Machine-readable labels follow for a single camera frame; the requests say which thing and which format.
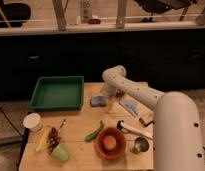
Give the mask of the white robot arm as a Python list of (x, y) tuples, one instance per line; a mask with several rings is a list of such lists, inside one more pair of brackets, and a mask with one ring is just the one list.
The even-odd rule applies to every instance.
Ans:
[(199, 112), (194, 101), (181, 92), (161, 92), (126, 78), (118, 65), (105, 70), (103, 93), (120, 89), (154, 113), (154, 171), (205, 171)]

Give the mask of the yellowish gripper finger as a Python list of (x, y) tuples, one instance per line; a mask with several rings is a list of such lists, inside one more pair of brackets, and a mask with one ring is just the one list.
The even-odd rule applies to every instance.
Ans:
[(106, 112), (107, 113), (111, 113), (112, 112), (114, 102), (115, 102), (115, 99), (113, 97), (108, 97), (106, 99)]

